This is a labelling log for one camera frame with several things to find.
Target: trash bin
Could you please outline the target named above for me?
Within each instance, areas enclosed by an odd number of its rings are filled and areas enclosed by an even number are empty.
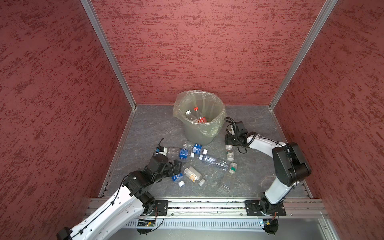
[[[195,107],[199,107],[208,123],[195,123],[187,119],[185,112],[188,110],[194,112]],[[208,145],[220,132],[227,113],[223,102],[215,94],[189,90],[177,95],[173,116],[184,123],[185,136],[189,141]]]

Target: robotic arm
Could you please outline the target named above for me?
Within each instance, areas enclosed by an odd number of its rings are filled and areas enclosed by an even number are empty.
[[[294,142],[273,141],[255,132],[248,133],[243,122],[235,122],[231,118],[225,120],[231,123],[233,129],[231,133],[227,128],[226,145],[253,148],[273,158],[276,178],[268,190],[261,194],[257,210],[266,216],[274,214],[292,187],[311,174],[303,152]]]
[[[65,227],[58,240],[106,240],[126,222],[152,212],[155,199],[148,192],[153,183],[179,174],[182,163],[169,162],[163,154],[152,156],[144,170],[128,174],[119,189],[98,210],[72,229]]]

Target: marble-patterned floor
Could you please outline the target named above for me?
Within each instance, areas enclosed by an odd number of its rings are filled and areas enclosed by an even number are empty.
[[[255,131],[262,136],[281,141],[281,137],[266,106],[226,106],[229,117],[235,121],[243,121],[248,131]],[[174,118],[173,106],[139,105],[125,141],[123,151],[116,164],[108,191],[111,196],[122,178],[129,172],[144,168],[148,164],[158,142],[164,137],[162,146],[181,147],[184,140],[183,125]],[[208,154],[226,161],[224,144],[224,124],[220,133],[205,148]],[[202,187],[189,179],[184,179],[185,187],[180,188],[171,178],[163,179],[153,185],[150,193],[154,197],[258,197],[275,179],[273,160],[269,156],[249,149],[246,154],[235,151],[235,163],[238,164],[236,181],[233,189],[227,193],[218,187],[225,171],[205,164],[196,158],[192,165],[200,173],[205,174],[205,185]],[[292,190],[287,197],[308,197],[301,184]]]

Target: textured red wall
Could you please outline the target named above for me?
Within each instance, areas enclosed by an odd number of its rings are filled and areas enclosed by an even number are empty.
[[[342,239],[384,234],[384,2],[339,0],[275,108]]]
[[[200,89],[268,105],[324,0],[94,0],[137,103]]]
[[[0,12],[0,239],[56,239],[97,196],[129,104],[80,1]]]

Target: black mounting plate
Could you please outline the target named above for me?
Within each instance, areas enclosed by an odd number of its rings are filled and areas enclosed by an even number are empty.
[[[156,200],[155,199],[155,206],[153,207],[153,211],[148,214],[148,216],[154,216],[155,215],[155,207],[157,207],[157,210],[164,213],[164,216],[167,215],[168,211],[168,200]]]
[[[263,217],[268,217],[267,215],[264,215],[262,212],[260,211],[257,211],[255,209],[252,210],[252,207],[251,205],[259,205],[259,200],[246,200],[244,201],[245,203],[245,210],[247,211],[247,216],[263,216]],[[285,212],[285,207],[283,205],[283,203],[280,204],[280,207],[278,208],[277,210],[277,216],[287,216],[287,213]]]

